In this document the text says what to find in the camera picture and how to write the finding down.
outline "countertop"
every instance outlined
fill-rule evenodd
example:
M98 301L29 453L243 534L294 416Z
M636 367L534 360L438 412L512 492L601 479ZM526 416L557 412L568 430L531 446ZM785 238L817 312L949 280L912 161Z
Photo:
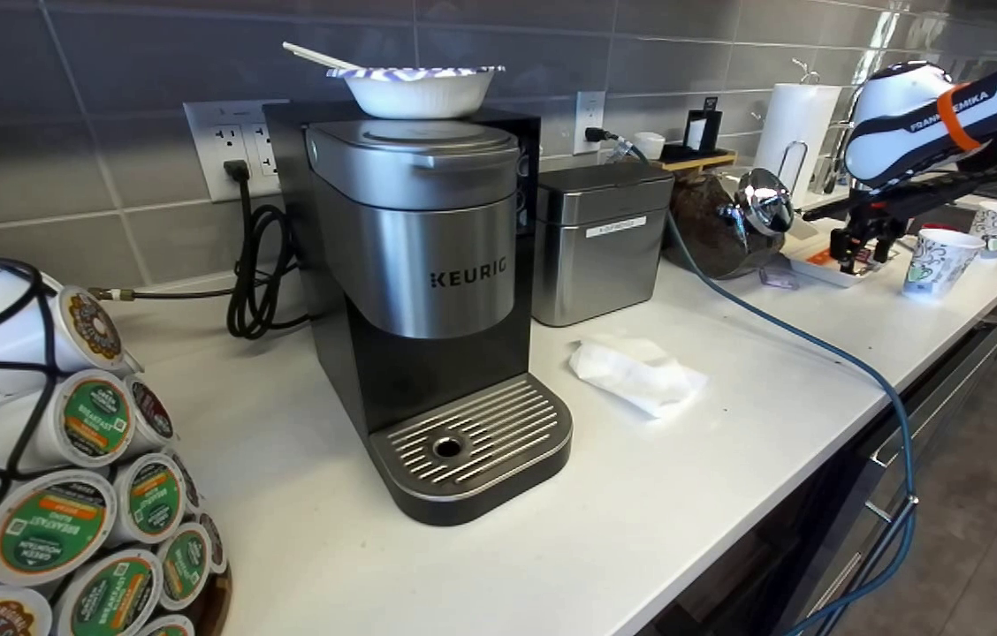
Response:
M907 261L852 291L732 291L907 385L997 303L997 261L971 261L942 303L897 293ZM841 360L660 266L641 309L534 327L531 367L572 412L568 468L438 532L393 506L303 328L236 342L218 301L113 315L228 534L228 636L636 634L883 408ZM568 346L593 333L654 341L706 388L643 420L566 373Z

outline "coffee maker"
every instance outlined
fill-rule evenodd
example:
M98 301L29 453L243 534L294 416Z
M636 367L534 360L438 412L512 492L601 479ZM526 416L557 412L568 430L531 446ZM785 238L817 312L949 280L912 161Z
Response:
M397 506L485 518L568 459L531 367L539 118L270 105L314 350Z

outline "stainless steel container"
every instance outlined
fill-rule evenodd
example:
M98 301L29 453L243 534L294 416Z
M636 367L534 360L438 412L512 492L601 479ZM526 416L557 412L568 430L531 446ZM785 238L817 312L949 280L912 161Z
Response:
M671 178L651 164L540 174L534 319L575 327L643 303L660 260Z
M512 312L518 137L458 121L307 129L327 261L405 341L458 341Z

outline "keurig logo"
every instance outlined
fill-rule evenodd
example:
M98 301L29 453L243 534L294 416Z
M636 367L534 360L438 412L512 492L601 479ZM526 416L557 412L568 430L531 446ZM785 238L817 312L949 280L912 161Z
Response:
M495 261L485 261L485 266L475 266L475 269L443 269L443 271L433 271L433 291L475 288L475 283L495 280L502 271L505 271L505 260L495 260Z

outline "drip tray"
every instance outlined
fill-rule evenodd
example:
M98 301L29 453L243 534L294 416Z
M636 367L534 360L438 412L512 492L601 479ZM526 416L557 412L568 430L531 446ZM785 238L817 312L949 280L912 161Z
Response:
M568 430L566 402L519 376L373 436L368 453L406 518L453 528L559 475Z

